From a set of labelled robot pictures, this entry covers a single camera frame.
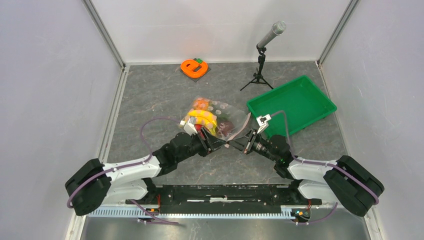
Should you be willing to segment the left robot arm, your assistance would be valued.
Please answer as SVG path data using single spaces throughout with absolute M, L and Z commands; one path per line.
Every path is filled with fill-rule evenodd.
M 192 135 L 180 132 L 161 148 L 139 159 L 119 163 L 90 159 L 65 183 L 69 196 L 66 206 L 77 216 L 84 216 L 101 205 L 120 201 L 142 200 L 151 204 L 157 198 L 153 178 L 176 170 L 180 162 L 195 155 L 205 157 L 225 144 L 225 140 L 201 128 Z

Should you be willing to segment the dark red fake fruit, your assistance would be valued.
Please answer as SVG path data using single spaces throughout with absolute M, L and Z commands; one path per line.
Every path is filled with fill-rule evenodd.
M 231 121 L 222 121 L 217 126 L 217 132 L 221 137 L 229 137 L 233 134 L 235 126 Z

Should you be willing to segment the clear zip top bag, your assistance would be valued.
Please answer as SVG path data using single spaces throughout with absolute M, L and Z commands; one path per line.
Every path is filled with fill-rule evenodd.
M 230 141 L 243 132 L 250 118 L 250 113 L 226 102 L 198 96 L 179 126 L 190 135 L 199 133 L 204 128 L 212 136 Z

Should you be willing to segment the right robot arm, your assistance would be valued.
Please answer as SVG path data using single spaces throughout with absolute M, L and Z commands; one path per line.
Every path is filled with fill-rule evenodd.
M 252 129 L 246 136 L 228 144 L 244 154 L 255 152 L 274 162 L 274 170 L 292 180 L 289 199 L 302 204 L 307 199 L 341 204 L 350 213 L 363 217 L 379 203 L 385 187 L 353 157 L 342 155 L 336 160 L 311 160 L 294 155 L 289 140 L 283 135 L 263 138 Z

